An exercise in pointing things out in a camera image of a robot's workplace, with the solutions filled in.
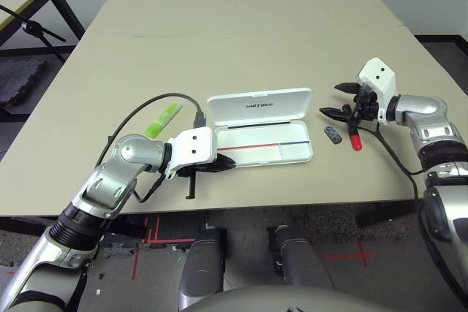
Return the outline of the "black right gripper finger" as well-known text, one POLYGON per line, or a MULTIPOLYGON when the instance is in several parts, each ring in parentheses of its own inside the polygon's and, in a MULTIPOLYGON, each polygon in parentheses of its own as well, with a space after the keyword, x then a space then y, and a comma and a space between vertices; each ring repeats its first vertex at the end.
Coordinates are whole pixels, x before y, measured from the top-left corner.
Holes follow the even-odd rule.
POLYGON ((322 107, 319 111, 335 121, 349 121, 351 118, 351 112, 342 111, 334 107, 322 107))
POLYGON ((357 95, 361 90, 361 85, 359 83, 340 83, 334 88, 347 94, 357 95))

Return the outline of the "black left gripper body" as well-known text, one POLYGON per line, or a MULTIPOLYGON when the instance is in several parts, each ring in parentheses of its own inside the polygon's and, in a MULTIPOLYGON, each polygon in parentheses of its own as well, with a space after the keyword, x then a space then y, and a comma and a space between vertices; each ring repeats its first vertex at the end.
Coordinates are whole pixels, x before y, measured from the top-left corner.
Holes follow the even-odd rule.
POLYGON ((186 195, 187 199, 195 198, 197 172, 215 172, 215 169, 212 165, 202 164, 186 166, 178 171, 179 177, 188 178, 188 193, 186 195))

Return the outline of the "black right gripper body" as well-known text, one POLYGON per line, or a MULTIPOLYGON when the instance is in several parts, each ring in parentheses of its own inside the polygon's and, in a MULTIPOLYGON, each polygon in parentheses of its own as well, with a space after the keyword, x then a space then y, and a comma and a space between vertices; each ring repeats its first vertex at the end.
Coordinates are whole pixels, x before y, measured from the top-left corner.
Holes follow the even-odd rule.
POLYGON ((377 94, 372 91, 369 85, 355 85, 353 91, 355 106, 352 109, 348 124, 359 126, 361 121, 377 120, 379 105, 377 103, 377 94))

